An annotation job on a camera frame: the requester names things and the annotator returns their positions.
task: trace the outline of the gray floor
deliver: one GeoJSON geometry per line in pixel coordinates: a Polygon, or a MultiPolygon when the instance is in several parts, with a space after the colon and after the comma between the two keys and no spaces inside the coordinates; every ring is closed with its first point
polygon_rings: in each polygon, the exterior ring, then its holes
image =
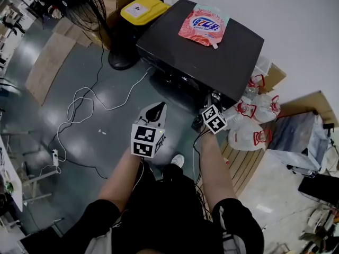
{"type": "MultiPolygon", "coordinates": [[[[6,73],[6,78],[20,88],[21,94],[11,93],[6,100],[6,113],[1,126],[9,130],[34,130],[30,137],[14,138],[11,141],[15,151],[30,152],[25,159],[29,172],[34,175],[38,175],[45,165],[52,164],[51,154],[42,144],[47,145],[59,124],[66,121],[67,107],[74,92],[79,88],[91,86],[101,65],[100,47],[92,44],[89,48],[84,48],[76,44],[59,70],[44,105],[39,106],[25,89],[24,83],[50,35],[50,28],[42,30],[39,24],[33,24],[16,49],[6,73]]],[[[148,65],[140,61],[131,69],[115,71],[110,68],[107,56],[108,52],[105,51],[104,66],[94,90],[109,108],[123,103],[130,87],[143,76],[148,65]]],[[[194,115],[180,107],[180,104],[174,104],[174,100],[168,101],[159,94],[161,89],[155,89],[149,81],[151,72],[134,88],[125,106],[106,111],[95,101],[94,115],[90,119],[73,125],[60,134],[68,159],[83,165],[97,166],[103,176],[109,176],[129,145],[131,125],[139,111],[149,104],[165,101],[168,107],[166,139],[153,159],[156,164],[153,170],[159,176],[159,165],[168,163],[179,151],[186,157],[184,173],[193,177],[192,143],[197,134],[190,125],[194,115]]],[[[76,114],[76,121],[88,116],[90,112],[91,103],[83,103],[76,114]]],[[[57,148],[60,155],[64,155],[58,142],[54,141],[51,148],[57,148]]],[[[79,219],[85,207],[96,199],[105,180],[100,178],[94,169],[79,167],[69,162],[61,163],[60,167],[62,174],[51,176],[40,183],[42,193],[53,192],[53,195],[28,204],[28,208],[40,229],[49,226],[53,220],[64,217],[65,220],[59,227],[66,232],[79,219]]],[[[37,230],[26,208],[19,216],[28,233],[37,230]]]]}

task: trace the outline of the yellow lid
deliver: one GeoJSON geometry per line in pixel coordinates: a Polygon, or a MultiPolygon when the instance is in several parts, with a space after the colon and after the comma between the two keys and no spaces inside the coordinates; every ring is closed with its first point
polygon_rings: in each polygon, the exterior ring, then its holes
{"type": "Polygon", "coordinates": [[[134,25],[145,25],[169,8],[160,0],[135,0],[124,7],[120,14],[134,25]]]}

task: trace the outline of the black sleeve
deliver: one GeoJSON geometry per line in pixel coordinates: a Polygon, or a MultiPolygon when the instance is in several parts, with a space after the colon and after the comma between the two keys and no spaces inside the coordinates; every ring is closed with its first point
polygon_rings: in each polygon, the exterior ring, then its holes
{"type": "Polygon", "coordinates": [[[263,232],[252,217],[250,210],[244,207],[239,200],[227,198],[218,202],[213,209],[212,217],[213,224],[217,225],[220,234],[222,234],[225,253],[232,244],[241,248],[237,244],[239,240],[236,237],[243,241],[246,253],[262,254],[264,252],[263,232]]]}
{"type": "Polygon", "coordinates": [[[119,209],[110,201],[100,199],[91,203],[80,220],[61,238],[59,253],[85,253],[90,241],[106,234],[119,216],[119,209]]]}

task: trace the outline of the electric fan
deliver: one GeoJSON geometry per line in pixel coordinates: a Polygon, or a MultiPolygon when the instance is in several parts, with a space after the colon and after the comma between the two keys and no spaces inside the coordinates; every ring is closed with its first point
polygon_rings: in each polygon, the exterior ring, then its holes
{"type": "Polygon", "coordinates": [[[103,27],[111,38],[113,47],[109,63],[113,69],[125,70],[132,67],[139,55],[135,42],[124,35],[114,35],[106,23],[106,8],[103,0],[54,0],[57,7],[75,25],[86,31],[99,31],[103,27]]]}

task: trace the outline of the pink pouch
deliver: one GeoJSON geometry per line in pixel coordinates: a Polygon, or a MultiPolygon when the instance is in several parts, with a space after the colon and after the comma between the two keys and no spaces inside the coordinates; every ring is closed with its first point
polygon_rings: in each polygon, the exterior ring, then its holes
{"type": "Polygon", "coordinates": [[[179,35],[202,45],[212,45],[222,40],[229,16],[216,7],[197,4],[181,26],[179,35]]]}

